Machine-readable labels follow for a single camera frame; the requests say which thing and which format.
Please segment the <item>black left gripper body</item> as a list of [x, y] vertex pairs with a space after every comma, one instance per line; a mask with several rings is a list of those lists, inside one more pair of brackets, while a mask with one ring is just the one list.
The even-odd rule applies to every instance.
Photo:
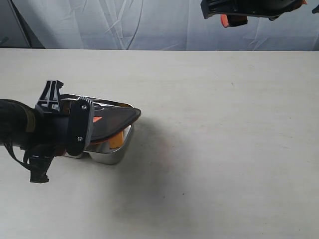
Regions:
[[25, 151], [22, 166], [30, 171], [31, 183], [47, 183], [53, 158], [65, 151], [68, 114], [62, 112], [59, 90], [63, 83], [48, 80], [34, 108], [17, 102], [23, 128], [14, 136], [15, 146]]

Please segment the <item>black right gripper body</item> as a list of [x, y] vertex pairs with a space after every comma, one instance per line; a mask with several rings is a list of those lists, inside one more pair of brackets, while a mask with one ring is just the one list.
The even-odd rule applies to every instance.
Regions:
[[205, 19], [222, 14], [276, 18], [306, 3], [305, 0], [203, 0], [200, 6]]

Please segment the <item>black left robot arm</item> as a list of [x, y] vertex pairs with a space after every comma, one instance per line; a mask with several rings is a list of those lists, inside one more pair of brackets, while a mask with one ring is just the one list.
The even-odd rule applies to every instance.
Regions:
[[47, 183], [47, 171], [66, 151], [69, 113], [62, 109], [63, 83], [48, 80], [33, 108], [12, 99], [0, 101], [0, 144], [30, 172], [31, 183]]

